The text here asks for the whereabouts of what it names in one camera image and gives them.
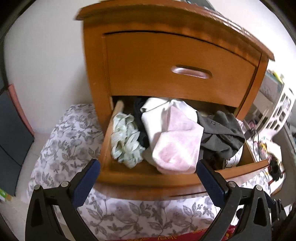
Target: light green ruffled fabric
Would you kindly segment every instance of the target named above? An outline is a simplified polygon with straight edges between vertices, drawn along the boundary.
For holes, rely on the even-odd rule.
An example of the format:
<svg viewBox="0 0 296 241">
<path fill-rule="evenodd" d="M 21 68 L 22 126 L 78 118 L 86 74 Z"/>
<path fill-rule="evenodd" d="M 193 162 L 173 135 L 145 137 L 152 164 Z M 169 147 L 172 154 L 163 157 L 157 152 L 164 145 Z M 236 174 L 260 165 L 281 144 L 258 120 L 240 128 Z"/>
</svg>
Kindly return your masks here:
<svg viewBox="0 0 296 241">
<path fill-rule="evenodd" d="M 113 118 L 113 134 L 111 135 L 111 155 L 119 163 L 133 168 L 140 163 L 145 150 L 137 141 L 140 132 L 132 115 L 119 112 Z"/>
</svg>

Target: metallic drawer handle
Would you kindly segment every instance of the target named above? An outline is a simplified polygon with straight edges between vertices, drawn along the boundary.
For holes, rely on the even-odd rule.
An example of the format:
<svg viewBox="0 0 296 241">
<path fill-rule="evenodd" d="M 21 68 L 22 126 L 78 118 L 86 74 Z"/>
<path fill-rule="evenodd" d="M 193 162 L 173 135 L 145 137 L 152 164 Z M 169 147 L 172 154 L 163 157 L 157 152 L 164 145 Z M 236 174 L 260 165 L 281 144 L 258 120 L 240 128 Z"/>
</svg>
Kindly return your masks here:
<svg viewBox="0 0 296 241">
<path fill-rule="evenodd" d="M 189 75 L 201 79 L 210 79 L 213 77 L 212 73 L 206 69 L 200 69 L 188 65 L 175 65 L 171 68 L 172 72 L 176 74 Z"/>
</svg>

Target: metal screw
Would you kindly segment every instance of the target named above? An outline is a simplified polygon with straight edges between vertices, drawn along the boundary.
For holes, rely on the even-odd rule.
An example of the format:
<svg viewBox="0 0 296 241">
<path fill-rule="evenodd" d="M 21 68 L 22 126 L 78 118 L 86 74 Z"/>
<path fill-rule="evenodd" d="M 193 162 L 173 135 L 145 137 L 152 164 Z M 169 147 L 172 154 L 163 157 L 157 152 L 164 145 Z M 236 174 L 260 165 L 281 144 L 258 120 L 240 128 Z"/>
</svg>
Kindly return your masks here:
<svg viewBox="0 0 296 241">
<path fill-rule="evenodd" d="M 40 185 L 39 184 L 37 184 L 37 185 L 34 186 L 34 190 L 38 190 L 39 188 L 40 188 Z"/>
<path fill-rule="evenodd" d="M 69 182 L 67 182 L 67 181 L 63 181 L 63 182 L 61 183 L 61 186 L 62 186 L 63 188 L 67 187 L 68 185 L 69 185 Z"/>
<path fill-rule="evenodd" d="M 234 187 L 236 186 L 236 183 L 233 182 L 233 181 L 229 181 L 229 182 L 228 182 L 228 185 L 229 185 L 230 187 L 234 188 Z"/>
<path fill-rule="evenodd" d="M 256 185 L 256 189 L 257 189 L 258 191 L 262 191 L 262 187 L 261 187 L 260 185 Z"/>
</svg>

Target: wooden dresser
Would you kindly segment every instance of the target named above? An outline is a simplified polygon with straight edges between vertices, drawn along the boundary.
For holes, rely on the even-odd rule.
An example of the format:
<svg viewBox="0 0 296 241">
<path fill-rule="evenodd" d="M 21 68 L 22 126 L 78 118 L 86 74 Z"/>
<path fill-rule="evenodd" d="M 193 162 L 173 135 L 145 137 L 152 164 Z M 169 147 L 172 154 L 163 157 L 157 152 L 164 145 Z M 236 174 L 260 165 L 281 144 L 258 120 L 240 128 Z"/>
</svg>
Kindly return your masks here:
<svg viewBox="0 0 296 241">
<path fill-rule="evenodd" d="M 124 106 L 118 102 L 114 108 L 114 97 L 209 102 L 242 120 L 268 60 L 274 60 L 272 52 L 218 13 L 185 2 L 110 0 L 82 8 L 76 19 L 83 20 L 89 84 L 105 133 L 97 187 L 109 196 L 141 200 L 201 193 L 195 174 L 162 175 L 146 162 L 128 169 L 112 159 L 111 116 Z M 255 163 L 247 146 L 244 153 L 239 167 L 220 171 L 225 178 L 254 176 L 268 165 Z"/>
</svg>

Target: tiled floor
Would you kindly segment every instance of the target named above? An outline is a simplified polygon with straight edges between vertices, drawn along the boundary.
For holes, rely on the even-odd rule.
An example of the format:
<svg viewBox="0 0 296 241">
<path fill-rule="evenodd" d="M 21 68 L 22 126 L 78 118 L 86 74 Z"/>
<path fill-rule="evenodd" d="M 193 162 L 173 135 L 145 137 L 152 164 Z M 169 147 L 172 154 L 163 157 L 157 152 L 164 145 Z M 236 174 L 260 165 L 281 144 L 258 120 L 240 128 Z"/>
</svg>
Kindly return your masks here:
<svg viewBox="0 0 296 241">
<path fill-rule="evenodd" d="M 49 134 L 35 133 L 35 142 L 32 144 L 20 172 L 16 196 L 11 201 L 0 202 L 0 213 L 20 241 L 25 240 L 25 224 L 29 205 L 29 200 L 26 197 L 27 185 L 34 165 L 48 137 Z"/>
</svg>

